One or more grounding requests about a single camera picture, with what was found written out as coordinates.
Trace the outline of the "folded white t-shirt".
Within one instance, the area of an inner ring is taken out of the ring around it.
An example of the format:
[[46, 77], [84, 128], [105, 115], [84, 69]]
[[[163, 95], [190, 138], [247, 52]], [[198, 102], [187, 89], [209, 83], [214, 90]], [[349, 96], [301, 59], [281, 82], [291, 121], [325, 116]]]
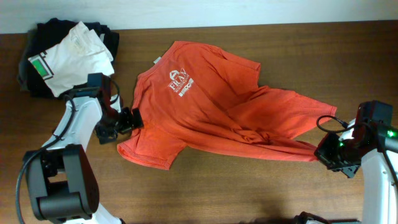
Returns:
[[70, 29], [59, 44], [29, 57], [54, 98], [87, 83], [88, 74], [114, 74], [114, 57], [94, 30], [84, 22]]

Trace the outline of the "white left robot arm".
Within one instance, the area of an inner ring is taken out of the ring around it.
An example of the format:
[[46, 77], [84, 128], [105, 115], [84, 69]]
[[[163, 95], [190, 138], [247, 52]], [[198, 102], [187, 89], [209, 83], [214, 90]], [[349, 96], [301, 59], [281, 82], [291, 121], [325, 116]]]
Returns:
[[69, 98], [50, 139], [28, 151], [20, 178], [25, 177], [36, 219], [52, 223], [123, 223], [100, 203], [100, 192], [86, 155], [91, 134], [101, 118], [118, 115], [114, 134], [143, 127], [137, 108], [118, 111], [90, 96]]

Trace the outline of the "folded black garment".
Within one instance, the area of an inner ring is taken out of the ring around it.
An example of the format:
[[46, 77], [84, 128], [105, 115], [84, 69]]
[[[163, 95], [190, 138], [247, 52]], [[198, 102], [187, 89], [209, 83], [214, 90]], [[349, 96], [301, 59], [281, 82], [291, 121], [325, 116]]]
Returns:
[[[77, 23], [73, 21], [52, 18], [46, 23], [38, 23], [35, 29], [28, 31], [27, 43], [19, 62], [19, 73], [17, 75], [17, 81], [22, 91], [28, 91], [31, 96], [38, 98], [54, 97], [52, 91], [28, 61], [28, 58], [59, 44], [67, 36], [70, 29], [76, 25]], [[99, 22], [86, 22], [85, 25], [89, 30], [95, 31], [111, 55], [115, 57], [118, 52], [119, 34]]]

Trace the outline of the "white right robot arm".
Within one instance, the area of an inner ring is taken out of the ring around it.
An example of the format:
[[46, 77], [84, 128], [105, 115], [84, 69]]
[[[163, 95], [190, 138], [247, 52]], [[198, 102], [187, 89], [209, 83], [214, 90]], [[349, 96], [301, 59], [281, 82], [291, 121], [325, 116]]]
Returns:
[[383, 123], [356, 122], [341, 130], [319, 129], [326, 136], [315, 156], [333, 172], [364, 178], [362, 223], [397, 223], [397, 129]]

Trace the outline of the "orange-red t-shirt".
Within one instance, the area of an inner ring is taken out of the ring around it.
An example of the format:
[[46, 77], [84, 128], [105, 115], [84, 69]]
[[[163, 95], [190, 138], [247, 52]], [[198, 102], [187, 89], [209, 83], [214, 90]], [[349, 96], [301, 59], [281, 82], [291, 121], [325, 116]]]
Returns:
[[260, 63], [208, 44], [176, 41], [137, 78], [133, 106], [143, 128], [120, 155], [167, 170], [185, 148], [277, 161], [315, 160], [297, 137], [336, 107], [291, 90], [259, 86]]

